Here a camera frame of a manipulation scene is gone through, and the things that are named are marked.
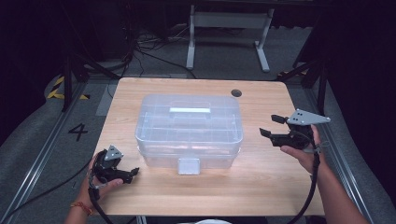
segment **person's arm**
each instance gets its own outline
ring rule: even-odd
[[[92,168],[94,159],[92,159],[90,163],[90,169]],[[101,199],[111,190],[116,188],[117,186],[122,185],[122,179],[114,179],[109,181],[107,185],[101,189],[99,189],[99,194]],[[93,184],[99,184],[99,180],[96,177],[93,178]],[[81,187],[79,190],[79,194],[77,198],[74,200],[74,204],[78,203],[78,205],[73,205],[70,207],[69,213],[64,221],[64,224],[85,224],[87,222],[88,215],[91,211],[94,211],[93,205],[91,203],[90,195],[88,193],[89,188],[89,180],[88,176],[84,178],[81,183]]]
[[[315,143],[319,144],[318,129],[312,125],[312,130],[314,131]],[[280,150],[297,159],[305,170],[312,174],[314,162],[312,154],[288,146],[283,146]],[[369,223],[348,197],[347,192],[326,163],[323,153],[320,153],[318,190],[323,202],[327,223]]]

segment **gray carpet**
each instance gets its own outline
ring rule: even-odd
[[[271,72],[264,74],[252,46],[253,41],[257,40],[256,36],[260,36],[260,33],[245,30],[239,35],[230,35],[219,30],[204,30],[197,33],[195,63],[192,72],[198,78],[273,80],[279,72],[291,70],[291,65],[309,33],[309,29],[271,29],[264,45]],[[147,53],[184,66],[187,47],[188,42],[180,39],[176,43],[147,51]],[[133,60],[124,74],[125,77],[192,78],[192,74],[180,66],[156,60],[139,52],[134,55],[140,62]],[[298,77],[288,81],[290,97],[295,107],[315,111],[315,107],[308,100],[310,93],[302,89],[298,85],[298,81]],[[49,83],[44,94],[48,94],[53,82],[54,80]],[[90,159],[105,122],[106,112],[116,85],[117,81],[108,80],[103,75],[92,75],[83,91],[91,98],[77,100],[75,106],[69,111],[69,116],[54,141],[44,169],[38,174],[39,178],[34,184],[34,188],[28,192],[30,198],[66,180]],[[48,99],[46,104],[26,119],[1,146],[0,214],[4,214],[12,203],[24,177],[33,166],[47,137],[51,134],[57,119],[63,115],[61,113],[62,106],[63,100]],[[395,208],[351,140],[331,88],[328,88],[327,91],[325,112],[332,118],[332,122],[329,124],[332,137],[346,158],[356,179],[361,197],[370,211],[373,223],[396,223]],[[69,131],[79,124],[84,124],[84,131],[88,132],[78,140],[78,135],[69,133]],[[332,158],[328,158],[328,161],[337,172]],[[25,206],[13,219],[13,223],[62,223],[69,204],[73,202],[78,193],[82,177],[83,174],[78,175],[49,195]],[[111,218],[115,223],[126,223],[131,217]],[[270,224],[286,223],[290,217],[268,217],[268,220]],[[90,217],[89,223],[105,222],[99,216],[94,216]]]

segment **clear plastic box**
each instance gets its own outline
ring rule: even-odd
[[[239,104],[231,96],[147,95],[135,130],[148,166],[181,175],[231,167],[243,139]]]

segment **light wood tabletop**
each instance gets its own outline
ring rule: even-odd
[[[142,99],[149,93],[231,96],[240,90],[244,139],[229,169],[203,169],[178,175],[177,169],[148,167],[134,137]],[[110,192],[101,202],[108,215],[139,216],[294,216],[303,207],[311,180],[291,156],[273,147],[259,128],[287,133],[271,115],[288,117],[295,108],[280,82],[122,78],[95,152],[116,146],[123,154],[118,169],[140,167],[132,184]],[[318,191],[305,212],[324,215]]]

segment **white desk frame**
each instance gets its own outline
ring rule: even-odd
[[[274,10],[269,9],[268,13],[252,14],[252,13],[225,13],[225,12],[195,12],[195,7],[191,6],[190,13],[190,43],[189,51],[187,53],[188,69],[194,67],[194,53],[195,53],[195,27],[225,27],[225,28],[250,28],[262,29],[262,37],[260,41],[255,41],[257,54],[259,55],[262,71],[268,73],[270,67],[265,58],[264,46],[268,30],[271,25],[271,20],[274,15]]]

